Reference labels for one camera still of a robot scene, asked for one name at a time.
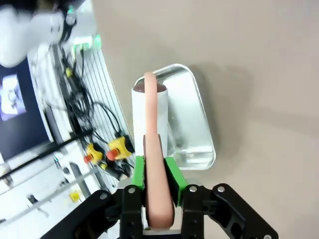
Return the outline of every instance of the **black metal frame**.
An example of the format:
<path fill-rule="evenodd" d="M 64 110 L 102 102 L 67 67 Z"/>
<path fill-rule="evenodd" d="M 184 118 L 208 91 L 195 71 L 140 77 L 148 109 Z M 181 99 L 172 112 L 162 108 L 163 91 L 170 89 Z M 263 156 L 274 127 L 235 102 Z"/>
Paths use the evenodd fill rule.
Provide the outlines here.
<path fill-rule="evenodd" d="M 42 239 L 95 239 L 120 220 L 121 239 L 204 238 L 204 215 L 217 222 L 231 239 L 278 239 L 276 231 L 229 185 L 212 190 L 188 185 L 182 194 L 180 234 L 143 235 L 144 191 L 135 185 L 115 194 L 99 190 L 48 231 Z"/>
<path fill-rule="evenodd" d="M 6 177 L 10 176 L 11 174 L 23 169 L 24 167 L 28 166 L 29 164 L 31 163 L 34 163 L 60 149 L 62 149 L 63 147 L 65 147 L 66 145 L 68 145 L 69 143 L 72 143 L 76 140 L 79 140 L 79 139 L 82 139 L 84 137 L 87 137 L 88 135 L 91 135 L 93 133 L 93 130 L 90 129 L 90 130 L 86 130 L 86 131 L 83 131 L 79 134 L 76 134 L 74 135 L 73 137 L 71 137 L 69 140 L 63 142 L 63 143 L 60 143 L 60 144 L 56 144 L 56 145 L 53 145 L 52 147 L 48 148 L 46 151 L 40 153 L 38 156 L 34 157 L 33 159 L 30 159 L 29 161 L 19 165 L 18 167 L 12 169 L 11 171 L 5 173 L 4 175 L 1 175 L 0 176 L 0 180 L 2 179 L 5 179 Z"/>

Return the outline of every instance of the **yellow connector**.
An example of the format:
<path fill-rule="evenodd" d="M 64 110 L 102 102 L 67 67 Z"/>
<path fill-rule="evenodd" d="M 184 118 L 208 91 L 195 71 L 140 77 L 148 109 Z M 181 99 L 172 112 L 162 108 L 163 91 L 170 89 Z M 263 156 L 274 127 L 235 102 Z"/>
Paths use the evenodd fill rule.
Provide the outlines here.
<path fill-rule="evenodd" d="M 80 200 L 80 194 L 78 192 L 70 193 L 69 196 L 70 196 L 71 201 L 73 203 L 76 203 L 76 202 L 78 202 Z"/>
<path fill-rule="evenodd" d="M 110 151 L 107 153 L 109 160 L 124 159 L 132 155 L 125 146 L 125 137 L 121 136 L 108 144 Z"/>
<path fill-rule="evenodd" d="M 103 154 L 100 151 L 95 150 L 93 144 L 87 146 L 86 153 L 87 156 L 84 157 L 86 163 L 91 162 L 97 164 L 103 158 Z"/>
<path fill-rule="evenodd" d="M 72 72 L 72 70 L 70 68 L 66 68 L 65 74 L 66 74 L 66 77 L 70 77 L 70 76 L 73 75 L 73 72 Z"/>
<path fill-rule="evenodd" d="M 108 167 L 108 165 L 106 165 L 105 163 L 101 163 L 101 164 L 100 164 L 100 167 L 101 167 L 103 170 L 105 170 L 105 169 Z"/>

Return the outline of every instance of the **monitor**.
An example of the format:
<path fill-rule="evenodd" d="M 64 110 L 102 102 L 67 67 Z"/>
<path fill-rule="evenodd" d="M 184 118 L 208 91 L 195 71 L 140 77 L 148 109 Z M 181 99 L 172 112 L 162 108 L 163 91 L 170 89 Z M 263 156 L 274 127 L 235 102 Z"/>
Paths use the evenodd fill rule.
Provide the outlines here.
<path fill-rule="evenodd" d="M 5 162 L 52 141 L 32 81 L 27 58 L 12 68 L 0 65 L 0 157 Z"/>

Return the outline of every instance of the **aluminum tray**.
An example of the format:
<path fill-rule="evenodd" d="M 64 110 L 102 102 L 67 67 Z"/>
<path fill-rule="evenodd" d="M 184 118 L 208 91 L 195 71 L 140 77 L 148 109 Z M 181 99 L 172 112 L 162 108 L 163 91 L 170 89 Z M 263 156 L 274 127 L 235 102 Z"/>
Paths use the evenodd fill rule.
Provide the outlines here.
<path fill-rule="evenodd" d="M 215 148 L 194 74 L 181 64 L 154 74 L 168 89 L 168 156 L 173 156 L 182 170 L 210 168 Z"/>

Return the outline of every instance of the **countertop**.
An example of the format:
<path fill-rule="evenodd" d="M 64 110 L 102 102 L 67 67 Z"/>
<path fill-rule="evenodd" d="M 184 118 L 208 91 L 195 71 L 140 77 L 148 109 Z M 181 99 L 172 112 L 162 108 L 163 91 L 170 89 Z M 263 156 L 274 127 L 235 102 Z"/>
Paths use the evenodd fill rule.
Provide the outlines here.
<path fill-rule="evenodd" d="M 93 1 L 103 55 L 131 133 L 145 71 L 191 66 L 218 144 L 185 172 L 230 184 L 280 238 L 319 238 L 319 2 Z M 206 238 L 226 238 L 205 221 Z"/>

